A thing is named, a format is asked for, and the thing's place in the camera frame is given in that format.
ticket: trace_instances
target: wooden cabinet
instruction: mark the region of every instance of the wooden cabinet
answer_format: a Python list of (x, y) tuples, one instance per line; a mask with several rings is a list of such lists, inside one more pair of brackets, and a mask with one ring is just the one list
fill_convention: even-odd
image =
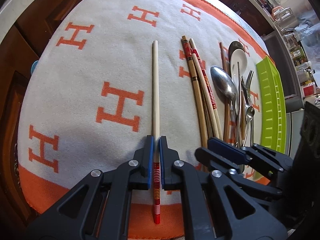
[(32, 63), (38, 59), (15, 25), (12, 26), (0, 44), (0, 116), (14, 72), (29, 80)]
[(7, 216), (14, 219), (15, 231), (22, 234), (36, 212), (29, 207), (20, 188), (17, 137), (19, 116), (28, 79), (14, 72), (0, 120), (0, 195), (5, 193)]
[(239, 14), (260, 36), (273, 32), (273, 28), (248, 0), (219, 0)]
[(35, 0), (0, 44), (0, 232), (4, 239), (23, 239), (25, 227), (37, 215), (23, 196), (17, 166), (19, 116), (30, 69), (80, 1)]
[(35, 0), (17, 19), (26, 41), (41, 56), (54, 31), (81, 0)]
[(0, 44), (0, 224), (5, 225), (4, 232), (13, 239), (21, 239), (27, 222), (36, 215), (19, 185), (15, 149), (30, 68), (38, 59), (18, 29), (12, 26)]

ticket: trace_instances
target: red striped chopstick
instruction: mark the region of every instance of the red striped chopstick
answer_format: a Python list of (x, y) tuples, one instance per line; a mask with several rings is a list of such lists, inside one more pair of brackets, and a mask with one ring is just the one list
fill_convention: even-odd
[(194, 59), (195, 61), (195, 65), (198, 67), (200, 67), (200, 70), (198, 70), (198, 75), (200, 76), (200, 80), (201, 80), (201, 84), (203, 87), (203, 91), (206, 97), (206, 101), (207, 101), (207, 105), (208, 105), (208, 109), (209, 109), (209, 114), (210, 114), (210, 118), (211, 118), (211, 122), (213, 125), (213, 131), (214, 131), (214, 136), (223, 140), (223, 135), (222, 135), (222, 130), (221, 130), (221, 125), (220, 125), (220, 120), (219, 120), (219, 116), (218, 116), (218, 110), (217, 110), (217, 106), (216, 103), (214, 101), (214, 97), (212, 94), (212, 90), (211, 90), (211, 86), (209, 84), (209, 80), (208, 77), (205, 73), (204, 70), (204, 66), (202, 64), (202, 61), (200, 59), (200, 56), (198, 54), (195, 42), (193, 41), (193, 39), (190, 39), (190, 43), (192, 46), (192, 52), (196, 55), (196, 59)]
[(160, 106), (158, 41), (153, 42), (153, 137), (153, 218), (155, 224), (160, 224)]

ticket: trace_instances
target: spoon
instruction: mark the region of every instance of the spoon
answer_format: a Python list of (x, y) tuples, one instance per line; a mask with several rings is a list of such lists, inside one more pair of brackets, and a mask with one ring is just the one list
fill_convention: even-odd
[(231, 55), (236, 49), (242, 49), (244, 51), (244, 47), (239, 41), (233, 41), (230, 43), (229, 49), (228, 49), (228, 58), (229, 62), (231, 62)]
[(247, 108), (247, 111), (245, 113), (245, 122), (246, 122), (246, 126), (247, 126), (247, 129), (245, 131), (245, 135), (244, 135), (244, 140), (243, 140), (243, 145), (245, 144), (245, 141), (247, 139), (247, 135), (248, 135), (248, 131), (249, 131), (249, 122), (252, 121), (253, 119), (253, 116), (254, 116), (254, 108), (252, 106), (249, 106)]
[(238, 77), (237, 77), (237, 66), (239, 63), (240, 73), (241, 75), (245, 72), (248, 65), (248, 59), (245, 52), (241, 49), (236, 49), (231, 56), (230, 59), (230, 76), (235, 84), (238, 87)]
[(225, 97), (229, 98), (232, 104), (232, 112), (234, 120), (236, 121), (236, 98), (237, 89), (233, 83), (231, 77), (218, 66), (212, 66), (210, 68), (211, 78), (214, 84), (218, 87)]

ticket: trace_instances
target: wooden door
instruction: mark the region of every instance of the wooden door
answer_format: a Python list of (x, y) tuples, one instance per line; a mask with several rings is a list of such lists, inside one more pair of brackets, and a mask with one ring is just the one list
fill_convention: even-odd
[(20, 188), (18, 170), (18, 124), (28, 79), (17, 71), (14, 72), (5, 107), (0, 120), (0, 183), (5, 193), (8, 216), (19, 220), (16, 230), (23, 232), (29, 221), (36, 217), (36, 212), (29, 207)]
[(38, 56), (63, 19), (81, 1), (35, 0), (17, 19), (19, 31)]
[(263, 15), (248, 0), (219, 0), (244, 19), (258, 35), (267, 35), (273, 28)]

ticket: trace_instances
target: bottle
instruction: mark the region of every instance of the bottle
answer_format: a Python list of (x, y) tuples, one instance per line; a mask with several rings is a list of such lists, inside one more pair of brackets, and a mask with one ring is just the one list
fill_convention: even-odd
[(308, 67), (311, 68), (311, 65), (312, 65), (311, 61), (307, 61), (305, 63), (302, 63), (302, 64), (296, 66), (296, 71), (298, 71), (300, 68), (303, 68), (303, 69), (307, 69)]
[(297, 46), (295, 48), (295, 50), (291, 51), (290, 54), (291, 54), (292, 59), (306, 57), (306, 55), (304, 54), (304, 51), (300, 45)]

